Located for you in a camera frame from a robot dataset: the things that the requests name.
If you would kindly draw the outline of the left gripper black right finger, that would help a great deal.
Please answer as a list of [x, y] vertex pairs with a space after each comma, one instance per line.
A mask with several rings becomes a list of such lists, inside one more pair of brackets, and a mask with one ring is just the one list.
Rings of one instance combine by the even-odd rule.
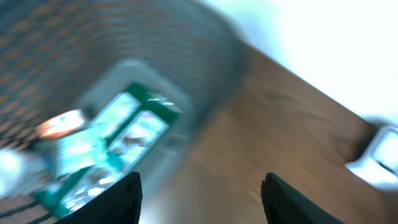
[[268, 224], [342, 224], [273, 172], [261, 184]]

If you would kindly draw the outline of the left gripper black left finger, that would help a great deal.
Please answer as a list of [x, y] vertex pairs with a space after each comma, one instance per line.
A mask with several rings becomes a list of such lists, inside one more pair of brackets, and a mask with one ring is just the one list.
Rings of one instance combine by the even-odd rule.
[[140, 174], [131, 172], [56, 224], [138, 224], [142, 199]]

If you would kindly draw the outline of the light green wipes pack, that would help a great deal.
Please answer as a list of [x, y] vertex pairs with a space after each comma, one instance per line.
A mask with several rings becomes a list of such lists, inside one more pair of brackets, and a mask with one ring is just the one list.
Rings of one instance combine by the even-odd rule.
[[71, 174], [106, 160], [101, 124], [73, 133], [55, 143], [55, 176]]

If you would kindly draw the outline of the green wipes large package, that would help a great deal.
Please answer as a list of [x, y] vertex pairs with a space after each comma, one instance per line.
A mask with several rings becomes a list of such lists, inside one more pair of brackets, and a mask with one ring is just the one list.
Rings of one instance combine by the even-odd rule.
[[[124, 85], [108, 100], [102, 96], [99, 100], [99, 112], [76, 132], [101, 124], [106, 160], [56, 177], [34, 195], [57, 218], [77, 211], [132, 172], [165, 139], [182, 114], [173, 101], [139, 82]], [[41, 140], [35, 145], [47, 154], [54, 168], [55, 143], [61, 138]]]

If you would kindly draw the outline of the orange small snack packet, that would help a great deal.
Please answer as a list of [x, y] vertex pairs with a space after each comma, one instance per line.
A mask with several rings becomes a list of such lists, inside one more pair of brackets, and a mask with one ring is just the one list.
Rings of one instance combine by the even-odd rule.
[[71, 110], [50, 118], [35, 127], [42, 139], [56, 139], [82, 128], [87, 120], [82, 110]]

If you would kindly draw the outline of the white blue round tub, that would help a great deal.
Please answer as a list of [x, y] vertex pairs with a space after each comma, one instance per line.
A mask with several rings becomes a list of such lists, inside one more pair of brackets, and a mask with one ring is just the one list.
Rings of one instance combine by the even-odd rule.
[[31, 194], [46, 187], [53, 175], [40, 154], [1, 148], [1, 199]]

